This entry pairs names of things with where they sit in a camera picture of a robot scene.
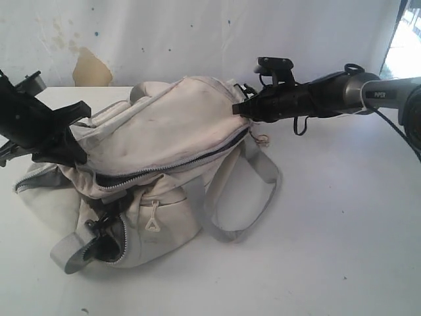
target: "bag strap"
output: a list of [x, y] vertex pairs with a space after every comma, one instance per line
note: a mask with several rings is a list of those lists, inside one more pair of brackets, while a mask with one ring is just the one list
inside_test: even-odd
[[196, 221], [202, 225], [206, 232], [220, 242], [233, 242], [242, 234], [250, 230], [269, 206], [269, 203], [274, 197], [281, 182], [281, 173], [279, 172], [279, 169], [274, 162], [260, 150], [252, 137], [247, 136], [240, 146], [241, 156], [247, 160], [265, 183], [272, 184], [272, 191], [266, 203], [263, 205], [263, 208], [260, 210], [255, 220], [248, 227], [241, 230], [224, 230], [215, 225], [212, 221], [217, 203], [217, 198], [215, 198], [215, 196], [218, 196], [218, 194], [214, 193], [217, 191], [220, 192], [222, 189], [218, 179], [224, 178], [223, 174], [226, 173], [224, 163], [226, 163], [226, 161], [221, 164], [221, 167], [216, 172], [214, 180], [211, 182], [207, 192], [205, 191], [205, 185], [201, 176], [194, 178], [183, 186]]

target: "gray strap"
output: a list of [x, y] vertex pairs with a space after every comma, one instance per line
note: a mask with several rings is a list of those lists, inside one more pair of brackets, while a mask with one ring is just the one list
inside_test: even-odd
[[[256, 219], [248, 227], [241, 230], [229, 231], [223, 230], [213, 223], [212, 217], [215, 213], [217, 202], [213, 198], [215, 196], [213, 192], [220, 190], [219, 181], [213, 180], [207, 192], [205, 192], [205, 185], [201, 176], [194, 178], [192, 181], [183, 186], [196, 220], [202, 225], [206, 232], [221, 242], [233, 242], [234, 240], [237, 240], [257, 222], [274, 197], [277, 187], [280, 185], [281, 181], [280, 172], [277, 166], [260, 150], [251, 137], [247, 136], [240, 146], [241, 156], [248, 161], [265, 183], [273, 184], [269, 198], [260, 210]], [[222, 163], [221, 167], [218, 169], [214, 179], [219, 178], [220, 172], [225, 172], [223, 164], [224, 163]]]

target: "white wall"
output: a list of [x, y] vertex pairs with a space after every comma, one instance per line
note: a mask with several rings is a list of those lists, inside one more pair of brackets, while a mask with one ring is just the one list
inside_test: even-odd
[[73, 86], [80, 48], [86, 47], [106, 68], [98, 70], [102, 64], [88, 58], [83, 75], [107, 76], [108, 68], [115, 86], [190, 74], [253, 84], [261, 55], [291, 58], [302, 82], [347, 62], [379, 72], [399, 3], [2, 0], [0, 67], [13, 82], [40, 69], [48, 86]]

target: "zipper pull tab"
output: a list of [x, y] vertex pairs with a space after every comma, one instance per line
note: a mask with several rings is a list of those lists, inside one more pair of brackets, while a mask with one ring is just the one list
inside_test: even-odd
[[155, 219], [155, 212], [157, 211], [157, 208], [159, 206], [159, 201], [152, 201], [152, 213], [151, 218], [148, 220], [145, 230], [148, 232], [160, 232], [161, 228], [158, 225], [157, 220]]

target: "white bag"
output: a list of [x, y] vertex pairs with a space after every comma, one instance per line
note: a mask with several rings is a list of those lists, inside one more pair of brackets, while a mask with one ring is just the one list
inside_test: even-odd
[[66, 273], [94, 259], [134, 267], [180, 247], [202, 227], [217, 240], [236, 240], [245, 230], [222, 230], [212, 216], [238, 157], [273, 184], [257, 218], [279, 178], [248, 136], [251, 123], [232, 114], [243, 98], [214, 78], [146, 82], [132, 90], [132, 102], [72, 126], [88, 162], [34, 163], [14, 188], [38, 217], [69, 234], [52, 259]]

